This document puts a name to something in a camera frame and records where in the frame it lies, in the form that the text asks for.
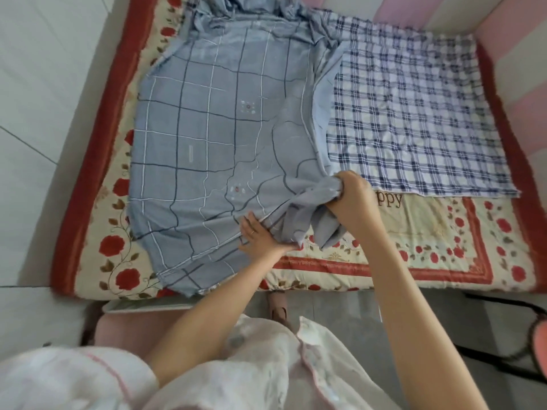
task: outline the floral mattress cover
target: floral mattress cover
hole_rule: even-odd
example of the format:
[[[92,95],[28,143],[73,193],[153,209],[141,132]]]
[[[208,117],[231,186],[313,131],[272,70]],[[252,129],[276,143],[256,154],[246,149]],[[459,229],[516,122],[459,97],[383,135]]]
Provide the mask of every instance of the floral mattress cover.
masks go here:
[[[93,135],[59,234],[51,286],[92,300],[170,295],[126,214],[133,119],[141,77],[177,32],[183,0],[131,0]],[[483,84],[519,199],[435,198],[377,191],[387,230],[424,288],[547,289],[547,221],[532,173],[495,94],[492,66],[479,50]],[[359,290],[373,286],[366,257],[349,233],[320,251],[309,230],[260,288]]]

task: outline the person's arm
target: person's arm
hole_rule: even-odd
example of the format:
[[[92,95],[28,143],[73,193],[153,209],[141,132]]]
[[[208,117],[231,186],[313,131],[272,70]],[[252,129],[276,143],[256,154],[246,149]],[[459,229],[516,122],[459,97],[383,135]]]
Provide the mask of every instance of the person's arm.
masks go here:
[[[283,254],[295,249],[293,244],[275,241],[252,213],[248,220],[242,219],[241,233],[249,243],[240,250],[249,255],[251,264],[182,315],[148,355],[146,361],[160,387],[218,358],[260,281]]]
[[[371,185],[354,172],[337,176],[344,190],[327,206],[359,240],[369,262],[383,324],[410,407],[487,410],[465,363],[390,240]]]

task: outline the slipper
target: slipper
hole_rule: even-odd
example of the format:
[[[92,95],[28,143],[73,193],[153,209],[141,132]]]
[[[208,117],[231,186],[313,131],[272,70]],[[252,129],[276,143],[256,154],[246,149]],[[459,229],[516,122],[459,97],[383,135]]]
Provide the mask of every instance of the slipper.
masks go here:
[[[270,319],[273,320],[273,313],[276,311],[280,318],[287,320],[287,297],[284,291],[270,292],[268,294],[268,306],[270,308]]]

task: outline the gray floor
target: gray floor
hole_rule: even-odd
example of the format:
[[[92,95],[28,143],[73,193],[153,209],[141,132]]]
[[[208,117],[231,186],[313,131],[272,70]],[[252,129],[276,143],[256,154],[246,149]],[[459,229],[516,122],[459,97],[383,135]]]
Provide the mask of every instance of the gray floor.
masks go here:
[[[449,337],[465,347],[497,352],[484,306],[469,301],[456,290],[423,290],[431,308]],[[376,384],[402,408],[408,408],[395,372],[386,332],[374,291],[311,292],[288,291],[289,320],[298,328],[298,317],[305,316],[331,330],[352,352]],[[245,313],[268,317],[264,292],[257,292]],[[489,365],[466,360],[469,371],[489,407],[515,410],[503,375]]]

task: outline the person's left hand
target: person's left hand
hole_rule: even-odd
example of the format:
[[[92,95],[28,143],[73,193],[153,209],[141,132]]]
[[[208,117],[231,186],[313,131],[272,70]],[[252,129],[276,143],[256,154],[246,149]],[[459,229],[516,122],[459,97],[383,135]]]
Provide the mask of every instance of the person's left hand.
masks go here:
[[[279,243],[274,239],[253,212],[241,219],[240,230],[249,243],[240,245],[239,249],[249,255],[252,261],[267,258],[275,263],[288,251],[298,249],[298,243]]]

